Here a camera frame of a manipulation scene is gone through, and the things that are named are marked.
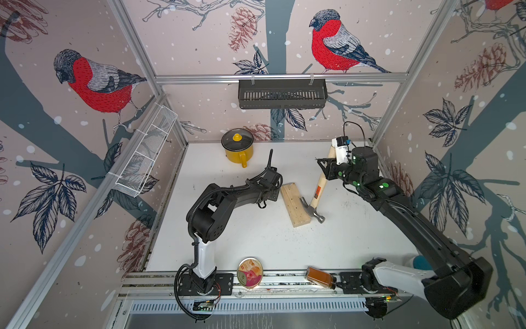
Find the wooden handle claw hammer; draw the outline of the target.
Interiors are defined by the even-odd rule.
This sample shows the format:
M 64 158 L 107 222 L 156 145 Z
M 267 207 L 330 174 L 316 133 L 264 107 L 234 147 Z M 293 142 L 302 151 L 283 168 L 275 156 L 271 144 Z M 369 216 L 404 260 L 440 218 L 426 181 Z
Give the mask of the wooden handle claw hammer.
M 299 201 L 301 202 L 301 205 L 304 208 L 305 213 L 309 217 L 315 218 L 319 223 L 325 222 L 325 217 L 318 213 L 317 207 L 319 205 L 319 202 L 321 201 L 321 197 L 325 190 L 326 184 L 327 184 L 327 178 L 325 174 L 321 172 L 318 183 L 316 185 L 315 193 L 312 197 L 311 202 L 308 204 L 307 201 L 305 201 L 304 197 L 299 198 Z

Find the pale wooden block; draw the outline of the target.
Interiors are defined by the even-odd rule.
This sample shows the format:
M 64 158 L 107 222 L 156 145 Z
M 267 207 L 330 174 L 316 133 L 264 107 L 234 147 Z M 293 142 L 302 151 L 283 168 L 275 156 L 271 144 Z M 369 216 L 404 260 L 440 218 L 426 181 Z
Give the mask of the pale wooden block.
M 293 227 L 310 224 L 311 217 L 303 206 L 297 185 L 295 183 L 282 185 L 280 191 Z

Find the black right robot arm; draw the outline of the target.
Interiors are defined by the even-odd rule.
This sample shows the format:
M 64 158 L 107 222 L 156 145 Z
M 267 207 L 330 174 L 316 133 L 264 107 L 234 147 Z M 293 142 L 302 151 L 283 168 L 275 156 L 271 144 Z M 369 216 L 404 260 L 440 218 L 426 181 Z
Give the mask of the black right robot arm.
M 341 180 L 376 211 L 391 220 L 430 264 L 430 270 L 396 265 L 375 258 L 362 266 L 362 286 L 371 292 L 400 289 L 426 300 L 441 316 L 453 320 L 486 297 L 493 268 L 474 259 L 418 214 L 402 189 L 379 174 L 378 155 L 370 147 L 353 148 L 345 161 L 320 158 L 327 180 Z

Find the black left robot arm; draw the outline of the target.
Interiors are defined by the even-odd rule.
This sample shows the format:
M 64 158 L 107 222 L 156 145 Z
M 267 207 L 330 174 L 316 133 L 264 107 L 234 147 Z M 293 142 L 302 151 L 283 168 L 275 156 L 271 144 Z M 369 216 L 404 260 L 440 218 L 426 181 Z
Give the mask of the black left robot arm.
M 186 293 L 183 277 L 190 280 L 190 292 L 204 294 L 212 292 L 216 283 L 217 266 L 215 241 L 223 234 L 230 217 L 238 207 L 256 204 L 267 207 L 267 201 L 278 200 L 283 177 L 275 167 L 267 167 L 261 174 L 247 179 L 241 186 L 207 186 L 192 205 L 186 221 L 188 233 L 193 239 L 194 261 L 182 265 L 174 280 L 174 293 Z

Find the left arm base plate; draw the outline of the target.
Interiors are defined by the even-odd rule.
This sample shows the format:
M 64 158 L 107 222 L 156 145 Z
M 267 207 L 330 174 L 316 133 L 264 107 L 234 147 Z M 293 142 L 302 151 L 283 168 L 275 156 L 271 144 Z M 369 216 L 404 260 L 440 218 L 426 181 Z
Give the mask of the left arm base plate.
M 231 296 L 233 289 L 233 274 L 216 274 L 200 278 L 194 272 L 184 273 L 175 283 L 178 296 Z

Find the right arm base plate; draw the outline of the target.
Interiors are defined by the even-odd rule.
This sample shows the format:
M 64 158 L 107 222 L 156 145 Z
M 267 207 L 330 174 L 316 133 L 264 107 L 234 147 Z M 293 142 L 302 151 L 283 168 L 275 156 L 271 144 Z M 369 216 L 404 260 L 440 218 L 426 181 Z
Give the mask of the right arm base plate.
M 344 294 L 398 294 L 395 288 L 378 286 L 377 288 L 365 288 L 361 280 L 360 271 L 344 271 L 338 274 L 336 286 L 343 290 Z

